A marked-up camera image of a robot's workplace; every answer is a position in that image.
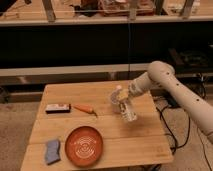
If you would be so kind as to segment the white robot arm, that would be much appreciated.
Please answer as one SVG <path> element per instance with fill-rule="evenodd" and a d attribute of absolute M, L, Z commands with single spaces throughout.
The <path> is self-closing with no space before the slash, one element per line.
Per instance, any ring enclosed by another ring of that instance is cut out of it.
<path fill-rule="evenodd" d="M 175 77 L 174 68 L 162 61 L 151 62 L 147 71 L 131 81 L 127 89 L 116 90 L 116 104 L 127 121 L 136 119 L 131 100 L 145 94 L 153 85 L 169 92 L 213 144 L 213 106 L 183 85 Z"/>

